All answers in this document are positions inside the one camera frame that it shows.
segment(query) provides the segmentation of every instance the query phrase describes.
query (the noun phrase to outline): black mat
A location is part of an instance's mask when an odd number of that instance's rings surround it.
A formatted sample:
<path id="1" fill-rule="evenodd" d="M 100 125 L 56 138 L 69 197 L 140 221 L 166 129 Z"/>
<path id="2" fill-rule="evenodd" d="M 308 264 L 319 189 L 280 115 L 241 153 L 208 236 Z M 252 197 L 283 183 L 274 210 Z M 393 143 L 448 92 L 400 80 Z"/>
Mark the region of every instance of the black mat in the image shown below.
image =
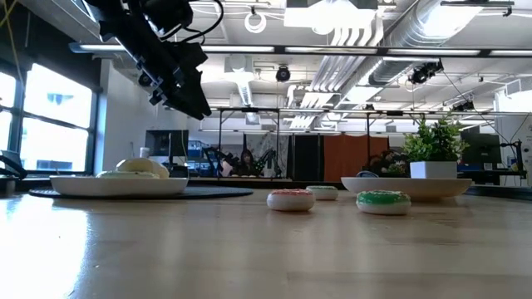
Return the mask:
<path id="1" fill-rule="evenodd" d="M 219 199 L 253 194 L 252 189 L 230 187 L 187 187 L 181 194 L 174 195 L 128 195 L 128 196 L 68 196 L 61 195 L 53 189 L 31 189 L 30 195 L 52 199 Z"/>

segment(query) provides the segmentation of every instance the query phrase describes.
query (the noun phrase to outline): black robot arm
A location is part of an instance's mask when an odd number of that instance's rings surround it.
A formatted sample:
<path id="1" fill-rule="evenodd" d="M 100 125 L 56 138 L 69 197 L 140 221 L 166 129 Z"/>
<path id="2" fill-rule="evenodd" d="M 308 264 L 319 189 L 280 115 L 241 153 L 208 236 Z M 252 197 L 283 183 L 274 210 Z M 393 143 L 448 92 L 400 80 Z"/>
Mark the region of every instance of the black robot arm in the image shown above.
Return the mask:
<path id="1" fill-rule="evenodd" d="M 101 40 L 115 37 L 142 70 L 139 83 L 155 88 L 152 105 L 163 101 L 198 120 L 211 114 L 196 69 L 207 60 L 201 45 L 162 41 L 152 29 L 171 35 L 187 28 L 193 17 L 189 0 L 83 0 L 83 4 L 100 24 Z"/>

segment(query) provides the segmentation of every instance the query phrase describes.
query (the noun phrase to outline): computer monitor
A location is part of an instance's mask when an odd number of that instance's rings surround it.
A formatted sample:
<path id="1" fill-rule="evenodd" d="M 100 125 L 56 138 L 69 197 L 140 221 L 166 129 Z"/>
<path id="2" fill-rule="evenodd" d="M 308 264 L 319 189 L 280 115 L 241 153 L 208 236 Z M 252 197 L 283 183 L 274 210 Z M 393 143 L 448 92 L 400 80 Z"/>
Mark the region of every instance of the computer monitor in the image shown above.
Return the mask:
<path id="1" fill-rule="evenodd" d="M 498 135 L 461 132 L 460 136 L 469 145 L 462 153 L 465 164 L 502 162 Z"/>
<path id="2" fill-rule="evenodd" d="M 150 148 L 151 156 L 186 156 L 189 152 L 188 130 L 147 130 L 145 147 Z"/>

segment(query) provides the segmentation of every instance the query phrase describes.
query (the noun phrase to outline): small plate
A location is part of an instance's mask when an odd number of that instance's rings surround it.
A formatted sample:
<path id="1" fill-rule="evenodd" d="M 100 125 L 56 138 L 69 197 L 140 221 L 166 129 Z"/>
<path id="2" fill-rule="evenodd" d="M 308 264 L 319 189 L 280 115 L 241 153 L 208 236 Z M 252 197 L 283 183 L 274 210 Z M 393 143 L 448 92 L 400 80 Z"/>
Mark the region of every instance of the small plate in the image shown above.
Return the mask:
<path id="1" fill-rule="evenodd" d="M 98 179 L 93 177 L 51 176 L 52 187 L 62 195 L 123 196 L 172 195 L 185 190 L 189 179 Z"/>
<path id="2" fill-rule="evenodd" d="M 471 179 L 409 179 L 409 178 L 342 178 L 347 190 L 358 194 L 362 191 L 401 191 L 413 199 L 441 199 L 463 194 Z"/>

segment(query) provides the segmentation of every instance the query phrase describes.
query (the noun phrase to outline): pink frosted donut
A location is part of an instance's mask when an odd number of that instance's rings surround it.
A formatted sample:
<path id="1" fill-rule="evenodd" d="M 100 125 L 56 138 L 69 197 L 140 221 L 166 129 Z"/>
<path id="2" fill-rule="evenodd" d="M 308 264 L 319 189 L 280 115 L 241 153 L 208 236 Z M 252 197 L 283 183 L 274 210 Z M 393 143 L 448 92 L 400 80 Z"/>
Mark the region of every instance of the pink frosted donut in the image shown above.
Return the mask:
<path id="1" fill-rule="evenodd" d="M 304 212 L 314 206 L 314 195 L 303 189 L 279 189 L 268 195 L 268 207 L 276 211 Z"/>

